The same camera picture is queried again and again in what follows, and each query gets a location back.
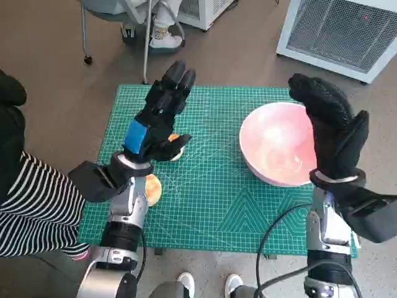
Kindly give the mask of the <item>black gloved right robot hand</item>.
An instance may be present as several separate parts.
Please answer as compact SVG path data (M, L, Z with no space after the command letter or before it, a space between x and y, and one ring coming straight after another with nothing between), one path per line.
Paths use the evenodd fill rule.
M305 106L312 123L317 172L332 180L357 176L369 113L361 110L355 115L347 96L324 79L295 73L288 85L290 97Z

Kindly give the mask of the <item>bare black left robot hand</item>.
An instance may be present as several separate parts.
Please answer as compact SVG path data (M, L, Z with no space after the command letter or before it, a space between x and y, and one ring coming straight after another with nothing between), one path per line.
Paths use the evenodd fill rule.
M161 80L156 80L145 98L144 108L128 127L123 151L134 162L169 161L192 138L189 134L170 140L175 117L182 113L195 81L195 70L177 60Z

